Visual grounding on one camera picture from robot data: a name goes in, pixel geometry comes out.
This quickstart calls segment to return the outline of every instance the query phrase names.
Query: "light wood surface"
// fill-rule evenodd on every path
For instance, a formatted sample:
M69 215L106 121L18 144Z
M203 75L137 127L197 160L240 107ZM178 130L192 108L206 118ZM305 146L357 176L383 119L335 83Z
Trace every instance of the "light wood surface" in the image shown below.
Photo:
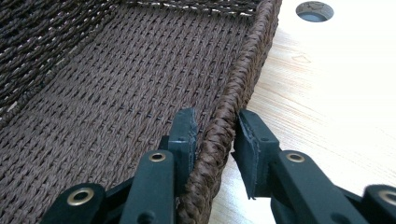
M312 23L295 14L302 2L284 1L248 109L334 184L359 195L396 186L396 3L329 0L333 18ZM222 179L210 223L275 223L269 200L248 200L232 157Z

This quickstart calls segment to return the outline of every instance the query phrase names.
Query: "brass ring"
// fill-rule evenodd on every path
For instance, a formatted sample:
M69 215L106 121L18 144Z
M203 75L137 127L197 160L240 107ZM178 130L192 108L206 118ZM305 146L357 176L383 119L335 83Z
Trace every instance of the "brass ring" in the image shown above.
M82 199L76 199L76 196L79 195L80 193L85 193L85 197ZM92 197L93 197L93 189L91 188L82 188L82 189L76 189L73 191L69 197L67 198L67 203L72 205L72 206L79 206L84 203L87 203Z
M382 200L384 200L385 202L396 206L396 200L390 197L390 195L396 197L396 192L395 191L391 191L391 190L388 190L388 189L383 189L383 190L380 190L378 192L378 194L379 194L379 197Z
M157 153L151 154L149 156L149 159L151 161L164 161L165 158L166 158L165 154L163 154L161 152L157 152Z
M289 161L294 161L294 162L303 162L305 161L305 158L297 153L289 153L288 155L286 155L286 157L288 158Z

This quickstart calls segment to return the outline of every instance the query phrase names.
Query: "brown wicker basket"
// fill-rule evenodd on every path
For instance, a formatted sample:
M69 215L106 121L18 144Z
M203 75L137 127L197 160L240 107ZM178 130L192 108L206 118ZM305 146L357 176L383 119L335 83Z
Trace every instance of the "brown wicker basket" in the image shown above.
M0 3L0 222L37 222L63 190L107 189L195 107L180 223L206 223L271 48L280 0Z

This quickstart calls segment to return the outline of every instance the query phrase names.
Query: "table top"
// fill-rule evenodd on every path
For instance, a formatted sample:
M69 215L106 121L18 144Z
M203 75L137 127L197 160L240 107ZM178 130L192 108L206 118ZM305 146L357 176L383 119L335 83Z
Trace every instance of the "table top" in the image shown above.
M314 23L296 15L302 2L283 2L247 108L335 185L396 186L396 3L327 0L334 16ZM275 223L269 202L248 200L230 157L210 223Z

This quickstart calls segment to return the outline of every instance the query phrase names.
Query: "round hole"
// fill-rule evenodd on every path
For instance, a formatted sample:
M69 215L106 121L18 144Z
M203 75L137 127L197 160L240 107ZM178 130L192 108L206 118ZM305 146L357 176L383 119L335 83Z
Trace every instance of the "round hole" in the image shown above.
M163 161L163 160L165 160L165 154L163 154L163 153L154 153L151 156L149 156L149 159L151 161Z
M294 161L294 162L305 161L305 158L297 153L289 153L286 157L289 159L289 161Z
M383 189L383 190L380 190L378 192L378 194L382 200L396 206L396 192L395 191Z
M305 21L322 22L331 19L334 10L325 3L304 2L297 6L296 13Z
M73 191L69 197L67 197L67 203L72 206L79 206L87 203L93 197L93 189L82 188Z
M151 211L144 212L137 217L137 223L139 224L151 224L154 223L155 214Z
M337 223L337 224L350 224L349 219L346 216L341 215L339 213L333 213L331 215L331 217L332 217L332 221L334 223Z

